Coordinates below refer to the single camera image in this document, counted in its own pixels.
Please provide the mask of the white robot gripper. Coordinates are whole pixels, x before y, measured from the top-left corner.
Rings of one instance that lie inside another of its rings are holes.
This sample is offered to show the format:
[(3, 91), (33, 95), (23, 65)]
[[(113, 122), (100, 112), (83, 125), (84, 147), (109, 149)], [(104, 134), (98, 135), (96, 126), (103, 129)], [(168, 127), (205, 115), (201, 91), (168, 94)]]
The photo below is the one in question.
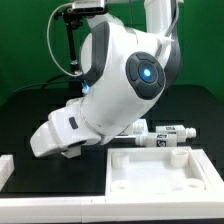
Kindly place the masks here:
[(87, 126), (81, 116), (81, 99), (69, 100), (65, 107), (48, 115), (30, 139), (36, 157), (70, 150), (78, 145), (94, 145), (101, 136)]

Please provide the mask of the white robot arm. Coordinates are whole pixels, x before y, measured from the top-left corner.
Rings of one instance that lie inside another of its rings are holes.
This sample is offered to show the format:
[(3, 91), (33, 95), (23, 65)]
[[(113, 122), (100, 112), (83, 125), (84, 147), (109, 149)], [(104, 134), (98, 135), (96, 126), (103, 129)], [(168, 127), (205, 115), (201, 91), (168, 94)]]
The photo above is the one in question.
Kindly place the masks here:
[(108, 143), (150, 110), (178, 76), (178, 0), (145, 0), (145, 32), (107, 13), (112, 1), (73, 0), (67, 5), (91, 28), (78, 74), (88, 90), (51, 112), (34, 133), (30, 144), (37, 157)]

